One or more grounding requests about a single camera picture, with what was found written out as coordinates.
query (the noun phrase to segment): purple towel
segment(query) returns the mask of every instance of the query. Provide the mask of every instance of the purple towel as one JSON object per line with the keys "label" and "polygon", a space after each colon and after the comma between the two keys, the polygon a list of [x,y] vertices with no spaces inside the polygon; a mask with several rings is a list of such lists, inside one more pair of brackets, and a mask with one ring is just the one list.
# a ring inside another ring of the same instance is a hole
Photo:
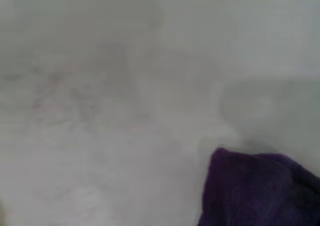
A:
{"label": "purple towel", "polygon": [[211,157],[198,226],[320,225],[320,179],[280,154]]}

